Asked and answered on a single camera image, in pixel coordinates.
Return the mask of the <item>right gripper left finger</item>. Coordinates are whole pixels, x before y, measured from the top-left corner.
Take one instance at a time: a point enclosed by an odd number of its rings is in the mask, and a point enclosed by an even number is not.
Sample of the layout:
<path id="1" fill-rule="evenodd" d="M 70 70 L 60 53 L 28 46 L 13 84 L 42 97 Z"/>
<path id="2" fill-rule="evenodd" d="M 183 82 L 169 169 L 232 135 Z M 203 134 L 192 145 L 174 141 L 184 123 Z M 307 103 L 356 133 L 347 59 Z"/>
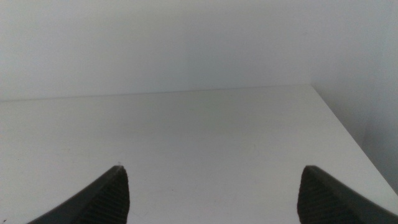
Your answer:
<path id="1" fill-rule="evenodd" d="M 126 224 L 129 213 L 128 176 L 113 166 L 83 190 L 29 224 Z"/>

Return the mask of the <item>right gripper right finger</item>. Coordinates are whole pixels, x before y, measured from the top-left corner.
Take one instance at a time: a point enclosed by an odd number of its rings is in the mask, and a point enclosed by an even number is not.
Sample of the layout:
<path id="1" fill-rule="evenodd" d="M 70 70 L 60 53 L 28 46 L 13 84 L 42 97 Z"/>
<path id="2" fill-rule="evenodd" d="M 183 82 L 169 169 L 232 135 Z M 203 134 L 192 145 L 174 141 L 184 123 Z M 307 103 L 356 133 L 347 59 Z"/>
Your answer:
<path id="1" fill-rule="evenodd" d="M 397 215 L 368 200 L 317 166 L 305 166 L 297 213 L 300 223 L 397 224 Z"/>

